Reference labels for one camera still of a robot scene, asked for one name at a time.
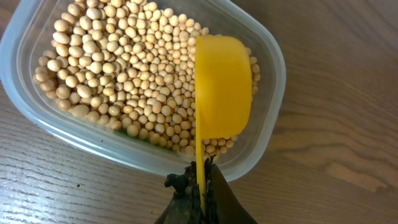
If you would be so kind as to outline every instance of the wooden table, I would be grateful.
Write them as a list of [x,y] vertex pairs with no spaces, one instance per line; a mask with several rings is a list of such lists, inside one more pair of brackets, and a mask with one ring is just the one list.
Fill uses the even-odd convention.
[[[231,183],[259,223],[398,223],[398,2],[235,0],[275,36],[287,88],[258,165]],[[17,1],[0,1],[1,32]],[[33,125],[0,89],[0,223],[153,223],[164,177]]]

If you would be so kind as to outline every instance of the yellow handle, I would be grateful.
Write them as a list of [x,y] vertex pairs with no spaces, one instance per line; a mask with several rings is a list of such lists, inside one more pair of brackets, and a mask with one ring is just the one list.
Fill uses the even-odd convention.
[[206,215],[206,204],[205,204],[205,195],[206,195],[206,180],[205,180],[205,168],[203,162],[203,153],[201,151],[201,133],[200,133],[200,114],[198,110],[198,106],[196,109],[196,124],[197,124],[197,135],[196,135],[196,158],[197,158],[197,182],[199,184],[200,191],[200,207],[203,212],[203,216]]

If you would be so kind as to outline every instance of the plastic container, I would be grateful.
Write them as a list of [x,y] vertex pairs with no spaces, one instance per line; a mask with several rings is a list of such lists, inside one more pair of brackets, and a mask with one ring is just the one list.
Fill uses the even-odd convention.
[[[186,158],[170,151],[112,133],[61,112],[32,83],[42,52],[51,49],[53,23],[73,0],[22,0],[0,45],[1,80],[9,98],[32,122],[85,151],[158,175],[181,173]],[[259,161],[274,128],[285,89],[285,63],[271,33],[227,0],[156,0],[176,14],[209,27],[211,34],[237,37],[258,58],[262,79],[252,103],[251,117],[234,147],[217,164],[226,180],[246,174]]]

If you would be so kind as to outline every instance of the yellow spoon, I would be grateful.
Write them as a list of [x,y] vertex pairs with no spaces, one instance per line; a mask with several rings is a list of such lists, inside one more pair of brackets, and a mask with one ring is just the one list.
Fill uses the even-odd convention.
[[197,37],[195,66],[197,180],[205,213],[201,141],[231,137],[244,129],[250,114],[252,80],[246,48],[233,37]]

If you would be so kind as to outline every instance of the wooden surface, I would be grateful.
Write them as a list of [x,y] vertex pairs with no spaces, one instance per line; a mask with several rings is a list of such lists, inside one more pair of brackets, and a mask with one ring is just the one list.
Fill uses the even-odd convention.
[[[277,126],[231,183],[259,223],[398,223],[398,1],[234,0],[287,64]],[[3,31],[16,0],[0,0]],[[163,177],[75,149],[0,89],[0,223],[153,223]]]

